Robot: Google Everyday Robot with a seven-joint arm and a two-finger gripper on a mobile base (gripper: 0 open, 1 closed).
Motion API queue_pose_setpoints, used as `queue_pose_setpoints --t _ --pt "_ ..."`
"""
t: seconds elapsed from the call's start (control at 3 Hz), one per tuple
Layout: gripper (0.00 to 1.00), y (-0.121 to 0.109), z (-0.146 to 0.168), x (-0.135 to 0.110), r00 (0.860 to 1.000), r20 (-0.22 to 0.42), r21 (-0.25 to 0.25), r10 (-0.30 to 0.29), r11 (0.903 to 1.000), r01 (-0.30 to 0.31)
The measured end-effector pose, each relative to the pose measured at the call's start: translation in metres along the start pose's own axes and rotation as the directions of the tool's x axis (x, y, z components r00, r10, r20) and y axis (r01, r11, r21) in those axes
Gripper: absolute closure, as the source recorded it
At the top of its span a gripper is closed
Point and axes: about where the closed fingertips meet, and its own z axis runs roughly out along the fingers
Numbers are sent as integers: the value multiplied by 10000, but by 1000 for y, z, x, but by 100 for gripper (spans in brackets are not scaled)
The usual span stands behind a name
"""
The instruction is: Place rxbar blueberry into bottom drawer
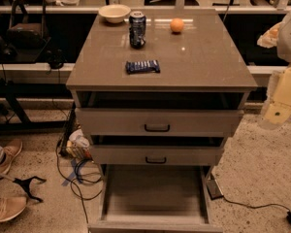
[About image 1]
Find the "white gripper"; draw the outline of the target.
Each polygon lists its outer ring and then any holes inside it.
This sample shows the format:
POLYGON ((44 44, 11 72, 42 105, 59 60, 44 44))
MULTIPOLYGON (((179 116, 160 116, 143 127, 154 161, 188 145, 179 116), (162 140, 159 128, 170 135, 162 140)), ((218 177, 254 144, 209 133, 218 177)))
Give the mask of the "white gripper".
POLYGON ((259 126, 275 130, 291 117, 291 64, 271 74, 267 95, 270 101, 263 104, 259 126))

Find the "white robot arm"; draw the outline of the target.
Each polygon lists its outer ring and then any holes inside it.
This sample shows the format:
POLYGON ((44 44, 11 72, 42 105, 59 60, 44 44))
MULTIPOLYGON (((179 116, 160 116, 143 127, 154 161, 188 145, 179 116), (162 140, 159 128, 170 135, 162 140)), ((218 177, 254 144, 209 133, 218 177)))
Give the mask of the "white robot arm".
POLYGON ((288 63, 284 71, 274 71, 269 79, 267 99, 261 110, 260 126, 274 130, 291 116, 291 11, 257 41, 263 48, 276 47, 277 56, 288 63))

